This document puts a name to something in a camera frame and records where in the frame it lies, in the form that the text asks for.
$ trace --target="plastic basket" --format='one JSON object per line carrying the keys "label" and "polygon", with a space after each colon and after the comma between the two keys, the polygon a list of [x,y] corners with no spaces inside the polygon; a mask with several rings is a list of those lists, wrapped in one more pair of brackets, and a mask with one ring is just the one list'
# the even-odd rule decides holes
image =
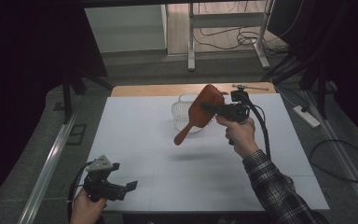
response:
{"label": "plastic basket", "polygon": [[[199,95],[197,92],[189,91],[184,92],[179,96],[177,102],[172,105],[172,115],[174,119],[175,128],[179,131],[182,131],[185,126],[188,124],[188,109],[193,104],[194,100],[182,100],[184,96],[191,96],[194,95],[194,100]],[[197,133],[201,131],[202,128],[192,127],[189,133]]]}

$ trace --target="white paper sheet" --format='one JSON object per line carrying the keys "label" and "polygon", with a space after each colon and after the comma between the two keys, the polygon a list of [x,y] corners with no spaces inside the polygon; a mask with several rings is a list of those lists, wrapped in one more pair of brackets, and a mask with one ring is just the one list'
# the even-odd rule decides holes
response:
{"label": "white paper sheet", "polygon": [[[138,180],[125,200],[109,202],[122,212],[261,211],[241,158],[225,138],[225,127],[214,120],[189,134],[180,146],[171,106],[177,96],[108,98],[89,161],[101,155],[119,162],[109,176],[114,184]],[[291,176],[297,192],[312,209],[328,209],[319,184],[297,138],[279,94],[252,94],[266,114],[271,158]],[[265,148],[255,119],[255,140]]]}

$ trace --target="black curtain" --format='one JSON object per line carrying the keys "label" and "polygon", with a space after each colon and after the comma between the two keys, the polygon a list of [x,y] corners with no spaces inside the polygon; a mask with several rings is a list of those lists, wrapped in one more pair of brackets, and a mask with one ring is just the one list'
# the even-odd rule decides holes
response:
{"label": "black curtain", "polygon": [[337,103],[358,126],[358,1],[329,45],[325,64],[329,79],[337,85]]}
{"label": "black curtain", "polygon": [[0,186],[62,75],[106,76],[81,6],[0,0]]}

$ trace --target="hand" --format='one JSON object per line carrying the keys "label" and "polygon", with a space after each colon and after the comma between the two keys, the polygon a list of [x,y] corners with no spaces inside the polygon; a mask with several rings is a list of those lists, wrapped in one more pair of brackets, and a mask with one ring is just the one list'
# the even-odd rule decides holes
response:
{"label": "hand", "polygon": [[243,159],[250,156],[258,150],[255,142],[255,121],[251,118],[239,124],[235,121],[229,121],[224,116],[216,115],[217,123],[226,126],[226,138],[234,141],[234,150]]}
{"label": "hand", "polygon": [[94,203],[85,189],[81,189],[75,197],[74,209],[71,216],[72,224],[96,223],[106,207],[107,199],[100,199]]}

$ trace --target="plaid sleeve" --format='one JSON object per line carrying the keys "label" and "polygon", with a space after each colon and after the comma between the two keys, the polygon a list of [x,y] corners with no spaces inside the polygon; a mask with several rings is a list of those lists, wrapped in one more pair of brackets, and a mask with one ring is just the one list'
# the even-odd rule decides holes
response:
{"label": "plaid sleeve", "polygon": [[262,150],[242,161],[258,201],[273,223],[318,223],[296,194],[293,180],[283,175]]}

